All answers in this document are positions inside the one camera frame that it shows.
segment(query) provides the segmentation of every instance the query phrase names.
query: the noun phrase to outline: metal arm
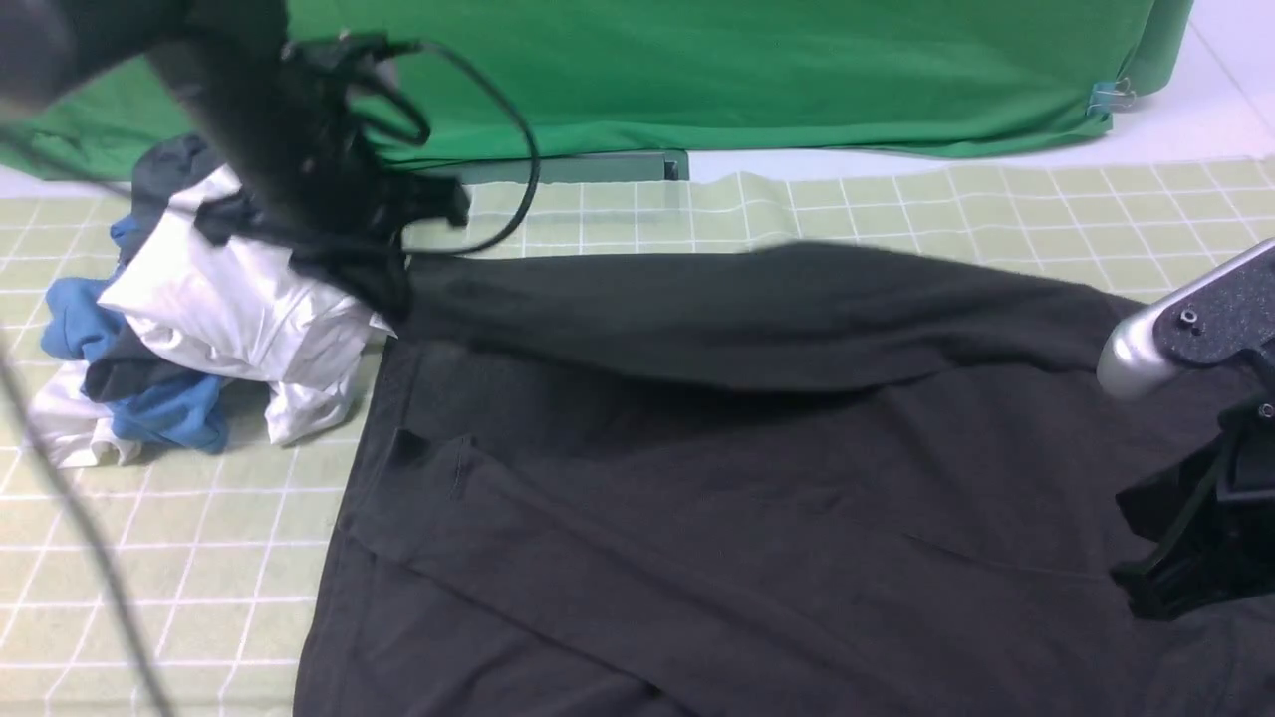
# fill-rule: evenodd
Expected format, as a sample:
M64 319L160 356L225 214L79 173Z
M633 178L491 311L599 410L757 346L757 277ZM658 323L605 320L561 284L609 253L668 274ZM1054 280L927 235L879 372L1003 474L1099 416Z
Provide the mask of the metal arm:
M426 218L467 222L455 179L388 168L347 102L349 78L324 74L293 51L282 0L5 0L0 3L0 112L32 116L120 63L144 55L198 131L235 170L273 226L360 237L397 249ZM375 50L367 36L328 55ZM382 46L388 41L380 38ZM428 134L425 128L422 140ZM402 262L293 249L293 262L391 322L405 310Z

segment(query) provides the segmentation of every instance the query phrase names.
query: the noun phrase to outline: cutting mat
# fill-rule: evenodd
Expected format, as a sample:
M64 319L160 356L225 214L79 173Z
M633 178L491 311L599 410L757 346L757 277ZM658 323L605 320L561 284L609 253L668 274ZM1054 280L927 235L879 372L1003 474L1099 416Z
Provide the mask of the cutting mat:
M481 239L521 188L474 189L464 232L421 226L412 244ZM0 325L33 389L56 369L38 347L42 293L60 276L106 277L115 200L0 202ZM558 184L491 256L740 251L793 237L915 251L1043 274L1150 301L1275 236L1275 161L1054 171L961 165L898 177L708 185ZM376 350L363 358L371 385ZM264 398L227 398L232 448L168 452L76 471L115 543L182 714L291 713L326 540L362 429L296 448L265 443ZM0 713L147 714L82 540L0 425Z

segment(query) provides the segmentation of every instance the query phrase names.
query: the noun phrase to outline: green cloth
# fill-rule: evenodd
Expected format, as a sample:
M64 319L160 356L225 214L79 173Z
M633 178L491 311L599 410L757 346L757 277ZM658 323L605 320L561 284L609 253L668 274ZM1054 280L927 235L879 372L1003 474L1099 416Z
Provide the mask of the green cloth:
M291 0L297 37L340 28L428 37L469 57L547 154L875 147L943 157L1102 135L1094 83L1167 82L1191 0ZM399 61L435 122L395 159L523 156L507 120L436 57ZM34 145L125 177L189 129L140 61L24 128ZM0 162L48 176L0 149Z

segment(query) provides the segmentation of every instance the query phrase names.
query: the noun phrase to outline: white cloth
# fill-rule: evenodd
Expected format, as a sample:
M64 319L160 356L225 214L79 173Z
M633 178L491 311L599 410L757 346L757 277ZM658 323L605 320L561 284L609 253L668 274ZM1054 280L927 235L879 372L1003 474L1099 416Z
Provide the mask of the white cloth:
M222 167L170 207L194 211L238 186ZM348 293L293 272L291 254L237 236L213 246L193 217L167 212L98 304L173 364L269 384L270 443L292 443L344 420L360 355L388 328Z
M27 408L29 431L59 468L124 466L142 444L115 435L111 410L80 393L85 371L88 361L68 361L36 392Z
M330 429L346 420L354 395L351 373L324 390L297 384L270 384L270 403L265 407L265 431L274 445L287 445L307 435Z

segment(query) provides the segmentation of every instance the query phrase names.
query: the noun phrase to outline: blue cloth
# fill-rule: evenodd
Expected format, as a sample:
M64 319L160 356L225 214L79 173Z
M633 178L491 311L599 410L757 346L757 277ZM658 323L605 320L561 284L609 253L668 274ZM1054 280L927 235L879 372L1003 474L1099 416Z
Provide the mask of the blue cloth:
M97 305L110 281L61 278L45 295L54 320L40 337L46 353L64 361L93 361L115 342L124 316ZM217 402L222 379L190 374L153 385L138 395L112 401L111 430L125 440L176 444L221 453L229 427Z
M133 232L138 231L138 221L133 218L133 214L124 217L119 222L111 225L111 241L122 251L130 244L130 236Z

